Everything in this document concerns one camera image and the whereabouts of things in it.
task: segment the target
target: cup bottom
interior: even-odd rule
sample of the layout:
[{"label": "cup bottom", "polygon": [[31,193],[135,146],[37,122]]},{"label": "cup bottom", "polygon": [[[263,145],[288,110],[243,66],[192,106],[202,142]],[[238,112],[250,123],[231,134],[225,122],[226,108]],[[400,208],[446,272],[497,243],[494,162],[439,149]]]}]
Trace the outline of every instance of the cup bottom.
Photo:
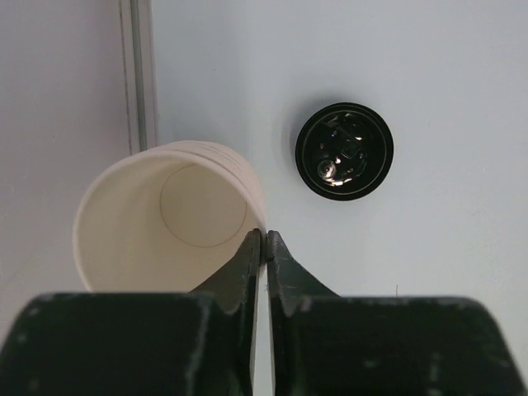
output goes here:
[{"label": "cup bottom", "polygon": [[198,248],[232,239],[248,214],[246,201],[233,186],[195,164],[169,176],[160,193],[159,208],[172,235]]}]

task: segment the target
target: white surface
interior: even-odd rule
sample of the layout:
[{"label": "white surface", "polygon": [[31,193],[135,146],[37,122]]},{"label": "white surface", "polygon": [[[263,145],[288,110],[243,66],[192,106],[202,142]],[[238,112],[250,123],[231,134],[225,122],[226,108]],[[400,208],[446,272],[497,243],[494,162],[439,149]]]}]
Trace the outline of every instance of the white surface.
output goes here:
[{"label": "white surface", "polygon": [[[523,0],[155,0],[158,137],[244,155],[268,228],[336,292],[479,299],[528,378],[526,20]],[[348,203],[311,192],[292,156],[335,101],[394,135],[387,179]],[[257,394],[271,394],[265,297]]]},{"label": "white surface", "polygon": [[0,54],[1,344],[34,295],[84,290],[73,217],[130,149],[117,1],[0,2]]},{"label": "white surface", "polygon": [[101,174],[82,199],[73,248],[94,291],[191,291],[264,230],[249,164],[219,144],[178,142]]}]

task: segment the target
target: white wall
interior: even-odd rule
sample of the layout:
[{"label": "white wall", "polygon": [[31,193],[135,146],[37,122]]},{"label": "white wall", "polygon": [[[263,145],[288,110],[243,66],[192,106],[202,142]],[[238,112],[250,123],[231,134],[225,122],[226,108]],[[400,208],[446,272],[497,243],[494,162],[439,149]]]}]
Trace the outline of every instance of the white wall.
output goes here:
[{"label": "white wall", "polygon": [[[269,228],[336,292],[479,299],[528,378],[527,19],[523,0],[153,0],[159,139],[246,156]],[[292,156],[335,101],[394,135],[387,179],[354,202],[316,196]]]},{"label": "white wall", "polygon": [[0,2],[0,344],[45,291],[82,290],[73,216],[129,154],[119,3]]}]

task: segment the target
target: camera lens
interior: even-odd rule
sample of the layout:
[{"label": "camera lens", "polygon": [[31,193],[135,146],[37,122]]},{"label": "camera lens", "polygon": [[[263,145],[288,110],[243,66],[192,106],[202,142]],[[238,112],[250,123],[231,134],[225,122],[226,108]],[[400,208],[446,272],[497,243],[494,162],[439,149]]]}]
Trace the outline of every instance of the camera lens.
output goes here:
[{"label": "camera lens", "polygon": [[389,127],[368,107],[337,103],[313,115],[295,147],[300,176],[332,200],[372,192],[387,175],[394,155]]}]

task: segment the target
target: white paper cup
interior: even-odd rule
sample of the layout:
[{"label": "white paper cup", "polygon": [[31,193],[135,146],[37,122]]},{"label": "white paper cup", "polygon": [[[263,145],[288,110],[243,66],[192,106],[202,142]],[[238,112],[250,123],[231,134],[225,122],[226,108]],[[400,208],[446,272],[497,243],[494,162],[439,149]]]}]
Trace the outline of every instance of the white paper cup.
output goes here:
[{"label": "white paper cup", "polygon": [[73,254],[93,291],[189,291],[266,232],[257,174],[220,144],[183,141],[126,158],[82,198]]}]

